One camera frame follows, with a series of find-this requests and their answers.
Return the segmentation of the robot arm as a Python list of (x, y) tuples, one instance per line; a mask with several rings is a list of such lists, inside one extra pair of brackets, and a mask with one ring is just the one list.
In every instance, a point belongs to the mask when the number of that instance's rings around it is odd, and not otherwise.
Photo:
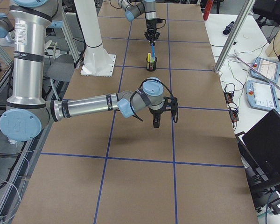
[(128, 21), (133, 21), (144, 14), (147, 27), (144, 36), (150, 42), (150, 45), (154, 46), (161, 34), (157, 31), (157, 24), (163, 22), (163, 19), (157, 17), (155, 0), (143, 0), (136, 5), (133, 5), (132, 2), (133, 0), (118, 0), (118, 6), (125, 11), (125, 17)]
[[(155, 0), (118, 0), (128, 21), (144, 14), (146, 39), (152, 46), (152, 56), (147, 57), (147, 70), (155, 71), (157, 57), (154, 45), (160, 33)], [(116, 55), (104, 49), (94, 1), (75, 0), (77, 15), (84, 36), (86, 52), (81, 75), (111, 77)], [(120, 111), (123, 117), (135, 117), (136, 112), (148, 107), (153, 114), (153, 126), (160, 125), (161, 114), (171, 111), (178, 122), (178, 102), (169, 88), (158, 78), (145, 79), (138, 89), (106, 94), (79, 100), (45, 101), (42, 98), (42, 76), (46, 28), (63, 13), (60, 0), (11, 0), (10, 13), (15, 18), (15, 47), (13, 93), (7, 99), (7, 110), (0, 118), (0, 130), (9, 139), (28, 141), (36, 137), (49, 122), (74, 116)]]

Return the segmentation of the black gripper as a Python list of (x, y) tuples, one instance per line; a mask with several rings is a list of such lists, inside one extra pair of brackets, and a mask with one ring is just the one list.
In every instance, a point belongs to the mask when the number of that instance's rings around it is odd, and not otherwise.
[(161, 114), (163, 112), (171, 111), (172, 117), (178, 116), (178, 99), (176, 97), (164, 97), (163, 101), (158, 105), (150, 105), (149, 111), (153, 115), (153, 127), (160, 127)]
[(161, 18), (146, 19), (147, 30), (144, 32), (144, 36), (150, 43), (155, 43), (158, 40), (161, 33), (157, 31), (157, 24), (162, 22)]

